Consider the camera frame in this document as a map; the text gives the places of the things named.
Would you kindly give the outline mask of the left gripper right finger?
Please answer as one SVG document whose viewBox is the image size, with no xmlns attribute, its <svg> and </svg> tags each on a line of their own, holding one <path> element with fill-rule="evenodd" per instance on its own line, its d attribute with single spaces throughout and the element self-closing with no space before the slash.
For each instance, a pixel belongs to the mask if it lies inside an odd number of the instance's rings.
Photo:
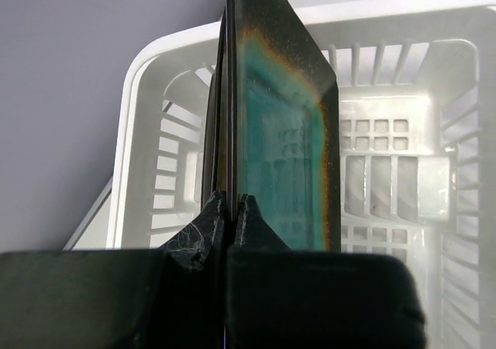
<svg viewBox="0 0 496 349">
<path fill-rule="evenodd" d="M 384 254 L 293 251 L 243 197 L 226 255 L 229 348 L 424 348 L 406 265 Z"/>
</svg>

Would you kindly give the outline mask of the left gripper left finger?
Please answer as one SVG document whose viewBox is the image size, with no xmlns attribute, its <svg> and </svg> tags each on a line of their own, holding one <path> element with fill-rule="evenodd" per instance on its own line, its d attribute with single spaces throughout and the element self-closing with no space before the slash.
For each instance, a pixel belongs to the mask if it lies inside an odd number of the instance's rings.
<svg viewBox="0 0 496 349">
<path fill-rule="evenodd" d="M 3 348 L 220 348 L 226 199 L 164 245 L 1 256 Z"/>
</svg>

